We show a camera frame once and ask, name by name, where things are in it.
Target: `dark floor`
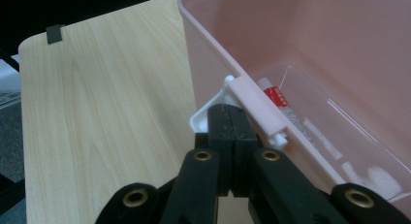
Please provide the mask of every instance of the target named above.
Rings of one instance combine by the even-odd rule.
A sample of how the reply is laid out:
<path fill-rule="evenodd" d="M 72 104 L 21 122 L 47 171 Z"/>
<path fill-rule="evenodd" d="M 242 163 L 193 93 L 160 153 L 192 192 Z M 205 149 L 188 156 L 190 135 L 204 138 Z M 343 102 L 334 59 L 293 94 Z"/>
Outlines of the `dark floor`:
<path fill-rule="evenodd" d="M 147 0 L 0 0 L 0 48 L 17 54 L 19 44 L 55 24 L 72 24 Z"/>
<path fill-rule="evenodd" d="M 14 182 L 24 178 L 20 102 L 0 109 L 0 174 Z M 0 223 L 26 223 L 25 200 L 0 215 Z"/>

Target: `wooden table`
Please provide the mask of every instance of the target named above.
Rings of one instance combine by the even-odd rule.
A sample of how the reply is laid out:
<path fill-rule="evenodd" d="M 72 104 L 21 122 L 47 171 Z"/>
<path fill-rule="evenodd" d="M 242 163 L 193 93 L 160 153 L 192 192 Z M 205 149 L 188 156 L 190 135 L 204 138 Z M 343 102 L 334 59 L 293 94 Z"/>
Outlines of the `wooden table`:
<path fill-rule="evenodd" d="M 28 223 L 94 223 L 121 187 L 177 175 L 195 112 L 176 0 L 62 27 L 19 48 Z M 250 223 L 220 199 L 220 223 Z"/>

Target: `metal screw hole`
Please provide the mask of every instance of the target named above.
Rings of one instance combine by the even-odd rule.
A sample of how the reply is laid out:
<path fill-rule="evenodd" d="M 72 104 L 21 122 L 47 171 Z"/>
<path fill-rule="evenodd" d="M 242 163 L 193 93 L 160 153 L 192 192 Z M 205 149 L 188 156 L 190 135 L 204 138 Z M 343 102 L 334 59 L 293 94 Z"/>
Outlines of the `metal screw hole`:
<path fill-rule="evenodd" d="M 345 198 L 350 201 L 352 204 L 361 207 L 361 208 L 372 208 L 374 206 L 374 201 L 366 195 L 364 192 L 350 189 L 345 193 Z"/>
<path fill-rule="evenodd" d="M 263 152 L 263 158 L 265 158 L 269 161 L 275 161 L 275 160 L 278 160 L 280 158 L 280 156 L 275 152 L 267 150 L 267 151 Z"/>
<path fill-rule="evenodd" d="M 200 151 L 194 155 L 194 158 L 200 161 L 206 161 L 211 158 L 211 154 L 205 151 Z"/>
<path fill-rule="evenodd" d="M 135 208 L 143 205 L 148 200 L 148 193 L 143 188 L 134 189 L 128 192 L 123 198 L 124 206 Z"/>

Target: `translucent plastic bin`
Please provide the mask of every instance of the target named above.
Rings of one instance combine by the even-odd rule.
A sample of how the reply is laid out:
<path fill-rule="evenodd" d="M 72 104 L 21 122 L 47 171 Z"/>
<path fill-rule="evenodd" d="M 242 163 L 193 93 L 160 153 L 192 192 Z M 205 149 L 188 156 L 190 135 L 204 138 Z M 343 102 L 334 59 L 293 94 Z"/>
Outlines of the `translucent plastic bin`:
<path fill-rule="evenodd" d="M 196 103 L 229 91 L 319 188 L 354 182 L 411 217 L 411 0 L 178 0 Z M 316 146 L 256 82 L 278 86 Z"/>

